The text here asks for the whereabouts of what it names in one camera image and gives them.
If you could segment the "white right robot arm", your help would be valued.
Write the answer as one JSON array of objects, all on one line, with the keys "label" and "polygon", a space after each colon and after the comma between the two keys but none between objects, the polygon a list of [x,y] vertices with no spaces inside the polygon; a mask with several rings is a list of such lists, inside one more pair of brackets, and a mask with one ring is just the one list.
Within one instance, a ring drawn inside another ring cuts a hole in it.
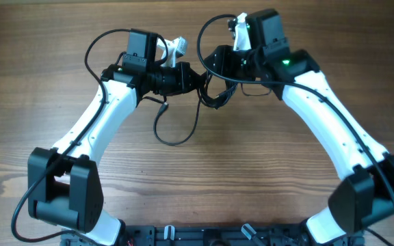
[{"label": "white right robot arm", "polygon": [[329,245],[394,215],[394,154],[373,139],[331,90],[305,50],[292,51],[279,13],[227,16],[233,45],[201,64],[232,85],[260,84],[295,111],[330,157],[339,186],[326,207],[304,222],[310,245]]}]

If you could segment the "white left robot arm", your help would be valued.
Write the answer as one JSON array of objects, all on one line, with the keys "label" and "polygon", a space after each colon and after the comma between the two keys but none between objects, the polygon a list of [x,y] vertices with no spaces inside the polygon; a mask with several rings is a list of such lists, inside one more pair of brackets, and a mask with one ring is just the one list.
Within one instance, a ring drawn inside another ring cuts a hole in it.
[{"label": "white left robot arm", "polygon": [[124,245],[126,225],[103,207],[98,166],[125,119],[144,99],[165,103],[195,90],[202,79],[187,62],[182,37],[130,29],[127,50],[97,76],[98,92],[75,125],[52,148],[36,148],[27,162],[29,215],[93,245]]}]

